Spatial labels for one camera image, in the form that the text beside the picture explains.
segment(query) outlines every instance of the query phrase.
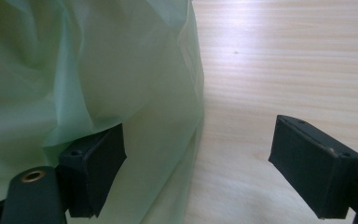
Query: light wood surface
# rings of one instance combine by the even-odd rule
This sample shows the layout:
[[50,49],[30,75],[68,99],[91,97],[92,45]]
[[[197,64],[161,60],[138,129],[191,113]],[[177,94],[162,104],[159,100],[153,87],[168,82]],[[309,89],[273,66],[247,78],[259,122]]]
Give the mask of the light wood surface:
[[319,220],[268,162],[276,115],[358,151],[358,1],[195,0],[205,124],[187,224]]

